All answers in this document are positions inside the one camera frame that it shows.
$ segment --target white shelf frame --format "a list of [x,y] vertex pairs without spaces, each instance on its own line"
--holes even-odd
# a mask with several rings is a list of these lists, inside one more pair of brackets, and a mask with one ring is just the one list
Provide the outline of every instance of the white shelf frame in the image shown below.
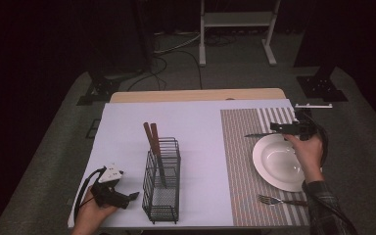
[[271,66],[277,65],[270,41],[276,24],[281,0],[276,0],[272,12],[241,12],[241,13],[206,13],[205,0],[201,0],[201,32],[200,32],[200,66],[206,65],[206,27],[223,26],[268,26],[266,38],[261,41],[267,60]]

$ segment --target striped placemat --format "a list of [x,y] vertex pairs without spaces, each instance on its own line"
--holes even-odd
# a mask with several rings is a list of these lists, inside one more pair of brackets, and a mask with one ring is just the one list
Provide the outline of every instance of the striped placemat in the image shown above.
[[250,133],[271,132],[270,122],[291,123],[292,108],[221,110],[225,156],[229,177],[231,207],[235,226],[308,225],[307,209],[280,204],[269,206],[258,200],[258,194],[283,200],[305,200],[305,193],[291,193],[267,183],[253,164],[257,138]]

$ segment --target dark background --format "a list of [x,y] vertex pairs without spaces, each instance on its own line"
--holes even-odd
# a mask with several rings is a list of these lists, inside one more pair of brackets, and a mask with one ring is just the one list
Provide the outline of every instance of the dark background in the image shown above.
[[[82,30],[88,24],[74,12],[74,2],[92,1],[0,0],[0,214],[75,79],[89,65],[115,63],[88,40]],[[149,29],[168,33],[198,29],[199,3],[194,2],[148,1]],[[267,10],[270,3],[221,0],[216,8],[216,0],[208,0],[207,7]],[[125,10],[117,14],[124,16]],[[328,52],[338,48],[337,65],[355,79],[376,111],[376,1],[283,1],[275,30],[290,33],[304,28],[296,66],[319,66]],[[124,71],[144,66],[116,65]]]

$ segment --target black cable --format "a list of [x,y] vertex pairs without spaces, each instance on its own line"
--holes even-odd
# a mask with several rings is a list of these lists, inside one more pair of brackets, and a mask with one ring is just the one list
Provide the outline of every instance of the black cable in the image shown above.
[[261,234],[261,235],[268,235],[269,233],[271,233],[271,229],[269,229],[266,233]]
[[156,58],[156,57],[154,57],[154,58],[155,58],[155,59],[162,60],[162,61],[164,62],[164,67],[163,67],[161,70],[159,70],[159,71],[157,71],[157,72],[154,72],[153,74],[150,74],[150,75],[147,75],[147,76],[144,76],[144,77],[141,77],[141,78],[137,79],[136,81],[134,81],[134,82],[133,82],[133,83],[127,88],[126,91],[130,91],[130,89],[131,89],[134,85],[136,85],[137,83],[139,83],[140,81],[142,81],[142,80],[144,80],[144,79],[146,79],[146,78],[149,78],[149,77],[151,77],[151,76],[158,75],[158,74],[160,74],[161,72],[163,72],[163,71],[166,69],[166,67],[167,67],[167,62],[166,62],[166,60],[164,60],[164,59],[162,59],[162,58]]
[[219,4],[219,0],[216,1],[216,4],[215,4],[215,11],[218,11],[218,4]]
[[328,156],[328,133],[326,132],[326,129],[322,125],[318,124],[310,115],[305,112],[303,112],[303,114],[310,120],[310,122],[312,122],[312,124],[316,126],[317,133],[319,134],[322,141],[322,158],[320,160],[320,166],[323,166],[326,162],[326,157]]
[[330,211],[331,213],[333,213],[334,215],[336,215],[338,218],[340,218],[348,226],[349,230],[352,232],[352,235],[358,234],[356,232],[355,226],[353,226],[353,223],[341,211],[338,211],[337,209],[331,207],[330,205],[328,205],[323,200],[321,200],[318,197],[314,196],[308,190],[306,190],[306,192],[313,198],[313,200],[315,200],[320,205],[322,205],[322,207],[324,207],[325,209],[327,209],[328,211]]
[[81,186],[81,189],[80,189],[80,192],[78,193],[78,196],[77,196],[77,199],[75,200],[75,205],[74,205],[74,221],[77,219],[77,215],[78,215],[78,211],[80,210],[80,203],[81,203],[81,199],[84,195],[84,192],[85,190],[87,189],[87,185],[91,179],[91,177],[93,177],[94,174],[96,173],[102,173],[106,170],[106,167],[103,167],[103,168],[99,168],[97,170],[95,170],[93,173],[91,173],[85,180],[84,180],[84,183],[83,185]]
[[220,33],[212,33],[212,32],[213,32],[213,28],[210,30],[210,33],[206,34],[205,44],[209,47],[223,47],[223,46],[227,46],[237,41],[237,37],[235,35],[231,35],[233,39],[229,39],[228,37],[221,36]]
[[[154,57],[154,58],[157,59],[157,60],[162,60],[165,63],[165,65],[167,65],[166,60],[164,60],[163,58],[157,58],[157,57]],[[165,90],[166,89],[166,85],[167,85],[166,81],[164,81],[163,79],[161,79],[160,77],[158,77],[158,75],[156,73],[153,73],[151,69],[149,69],[149,72],[150,72],[150,74],[152,76],[154,76],[157,79],[158,90],[161,90],[160,81],[164,84],[164,89],[163,90]]]
[[224,8],[224,10],[222,10],[222,12],[227,11],[227,8],[228,8],[228,6],[230,6],[230,4],[231,4],[231,0],[227,3],[227,5],[225,5],[225,8]]
[[94,199],[94,197],[92,197],[91,199],[89,199],[89,200],[85,201],[84,203],[80,204],[80,207],[86,205],[88,202],[90,202],[90,201],[93,200],[93,199]]
[[170,51],[173,51],[173,50],[176,50],[176,49],[179,49],[181,47],[185,47],[185,46],[188,46],[190,45],[191,43],[197,41],[198,39],[200,38],[200,34],[198,34],[197,36],[195,36],[194,38],[191,38],[189,39],[188,41],[185,41],[179,45],[176,45],[174,47],[171,47],[171,48],[168,48],[168,49],[165,49],[165,50],[162,50],[162,51],[154,51],[155,54],[163,54],[163,53],[166,53],[166,52],[170,52]]
[[162,55],[166,55],[166,54],[170,54],[170,53],[184,53],[184,54],[187,54],[189,55],[195,62],[195,65],[197,66],[197,70],[198,70],[198,76],[199,76],[199,79],[200,79],[200,89],[202,90],[203,89],[203,79],[201,77],[201,68],[200,68],[200,65],[197,61],[197,59],[195,58],[194,55],[192,55],[191,53],[189,52],[186,52],[186,51],[169,51],[169,52],[166,52],[166,53],[162,53]]

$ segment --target sleeve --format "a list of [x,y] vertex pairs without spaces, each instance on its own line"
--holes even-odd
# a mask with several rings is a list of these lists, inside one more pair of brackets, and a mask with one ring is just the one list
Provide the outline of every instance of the sleeve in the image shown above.
[[356,234],[326,182],[314,181],[308,185],[304,182],[303,189],[307,197],[311,235]]

